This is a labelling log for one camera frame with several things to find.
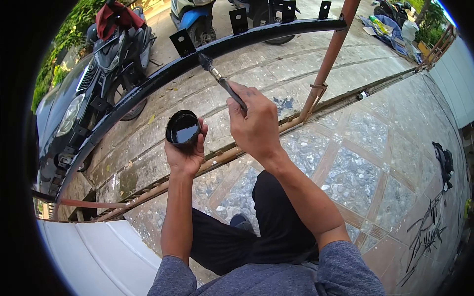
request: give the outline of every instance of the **brush handle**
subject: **brush handle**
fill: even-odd
[[[232,88],[230,87],[229,83],[227,82],[227,80],[225,80],[224,78],[221,78],[217,81],[225,90],[227,90],[227,92],[229,93],[229,95],[237,102],[239,103],[240,107],[242,108],[242,110],[245,112],[245,114],[247,114],[247,105],[244,103],[244,101],[242,101],[242,99],[239,97],[238,94],[236,94],[235,91],[232,90]]]

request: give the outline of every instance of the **black car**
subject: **black car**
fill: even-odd
[[[84,57],[41,100],[36,110],[39,139],[37,184],[42,193],[55,195],[73,157],[109,105],[100,99],[101,71],[92,54]],[[91,156],[82,163],[85,171]]]

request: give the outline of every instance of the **hand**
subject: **hand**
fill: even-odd
[[[194,177],[199,171],[202,162],[204,161],[204,139],[206,138],[208,125],[204,124],[204,120],[199,117],[199,125],[201,126],[201,133],[198,135],[198,142],[191,154],[185,154],[171,143],[165,140],[164,152],[170,165],[172,174],[184,174],[186,176]]]
[[[244,116],[240,105],[233,98],[227,99],[230,133],[242,150],[265,166],[268,159],[284,153],[278,133],[276,105],[255,87],[247,88],[232,81],[229,81],[229,85],[248,108]]]

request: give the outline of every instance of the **scooter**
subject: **scooter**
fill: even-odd
[[[106,5],[113,5],[113,0],[108,0]],[[145,15],[141,7],[132,10],[137,16],[145,21]],[[108,23],[117,21],[120,15],[112,15],[107,19]],[[100,97],[114,106],[135,86],[146,79],[146,68],[150,61],[150,48],[156,37],[151,32],[151,27],[143,26],[138,29],[122,28],[120,25],[106,40],[99,39],[97,35],[97,24],[93,24],[87,31],[87,40],[93,42],[94,58],[99,64],[101,77],[98,84],[101,85]],[[132,120],[145,108],[146,99],[133,107],[121,121]]]
[[[403,26],[403,23],[408,19],[405,9],[411,10],[411,5],[408,2],[401,4],[400,2],[391,4],[388,0],[379,0],[380,6],[374,8],[374,15],[383,15],[393,19],[397,25]]]
[[[195,47],[217,39],[212,27],[216,0],[171,0],[170,17],[176,29],[186,29]]]
[[[247,17],[253,21],[254,27],[282,21],[283,0],[228,0],[234,7],[245,7]],[[272,45],[282,45],[292,40],[295,35],[266,41]]]

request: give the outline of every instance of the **brush bristles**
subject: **brush bristles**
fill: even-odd
[[[210,59],[205,54],[199,54],[198,59],[199,59],[199,63],[204,68],[204,70],[210,71],[210,69],[212,67],[212,59]]]

